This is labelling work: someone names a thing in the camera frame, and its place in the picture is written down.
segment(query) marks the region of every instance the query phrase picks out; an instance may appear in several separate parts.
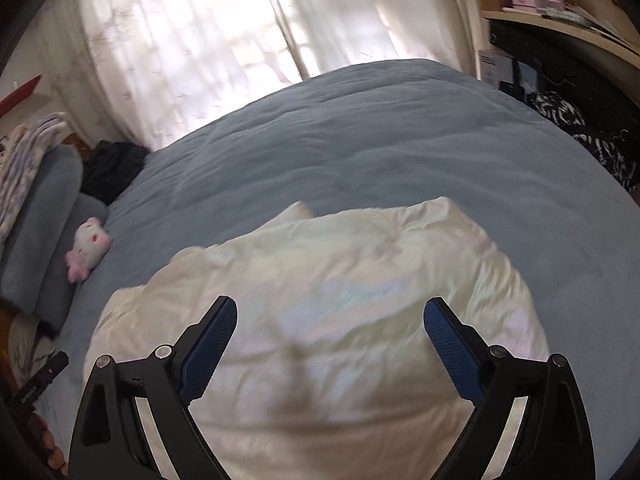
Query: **black and white patterned fabric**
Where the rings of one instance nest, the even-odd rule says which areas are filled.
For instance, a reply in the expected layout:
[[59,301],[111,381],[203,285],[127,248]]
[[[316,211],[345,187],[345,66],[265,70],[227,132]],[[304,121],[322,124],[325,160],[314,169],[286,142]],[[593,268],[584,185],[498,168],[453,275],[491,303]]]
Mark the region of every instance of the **black and white patterned fabric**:
[[638,164],[624,156],[615,136],[586,126],[580,110],[557,92],[534,92],[527,95],[526,103],[580,142],[628,192],[635,189],[640,177]]

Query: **person's hand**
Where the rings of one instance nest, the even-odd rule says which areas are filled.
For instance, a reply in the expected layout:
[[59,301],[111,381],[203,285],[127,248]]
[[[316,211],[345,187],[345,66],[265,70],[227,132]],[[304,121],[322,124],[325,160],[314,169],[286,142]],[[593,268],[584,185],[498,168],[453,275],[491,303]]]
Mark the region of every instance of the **person's hand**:
[[53,438],[53,434],[49,431],[49,425],[47,421],[44,420],[37,413],[33,415],[37,423],[42,428],[42,436],[40,437],[40,443],[42,447],[47,451],[50,451],[49,458],[47,462],[49,463],[49,467],[55,470],[60,470],[60,472],[64,475],[68,475],[69,464],[65,462],[65,456],[62,454],[62,451],[58,446],[56,446],[56,441]]

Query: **blue blanket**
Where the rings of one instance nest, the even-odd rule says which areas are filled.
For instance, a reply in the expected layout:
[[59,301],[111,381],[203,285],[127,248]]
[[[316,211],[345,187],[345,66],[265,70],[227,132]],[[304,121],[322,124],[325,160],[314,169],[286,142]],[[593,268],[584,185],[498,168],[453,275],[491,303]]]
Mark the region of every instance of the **blue blanket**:
[[148,158],[113,203],[113,245],[77,291],[68,369],[39,409],[68,451],[82,360],[110,295],[178,250],[224,242],[296,200],[316,215],[452,198],[530,286],[569,358],[598,478],[640,436],[640,209],[551,122],[425,60],[351,66],[268,96]]

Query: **stuffed animal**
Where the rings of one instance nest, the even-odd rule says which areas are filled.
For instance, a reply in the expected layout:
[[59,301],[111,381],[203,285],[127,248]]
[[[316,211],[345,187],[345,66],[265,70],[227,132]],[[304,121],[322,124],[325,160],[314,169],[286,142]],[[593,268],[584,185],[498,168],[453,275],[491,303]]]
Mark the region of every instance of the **stuffed animal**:
[[100,221],[96,217],[91,217],[82,224],[76,231],[74,248],[65,254],[69,283],[84,282],[98,266],[110,245],[111,238],[100,227]]

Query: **curtain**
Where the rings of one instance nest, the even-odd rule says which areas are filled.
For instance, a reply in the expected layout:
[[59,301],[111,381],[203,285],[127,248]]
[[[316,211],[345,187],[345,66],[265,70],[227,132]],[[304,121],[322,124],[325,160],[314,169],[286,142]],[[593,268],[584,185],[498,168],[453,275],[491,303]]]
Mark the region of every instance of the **curtain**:
[[73,131],[88,145],[132,140],[103,91],[78,9],[78,0],[47,0],[21,43],[34,53]]
[[474,5],[53,0],[39,27],[72,115],[86,129],[97,125],[91,135],[156,150],[260,97],[354,63],[421,57],[472,75]]

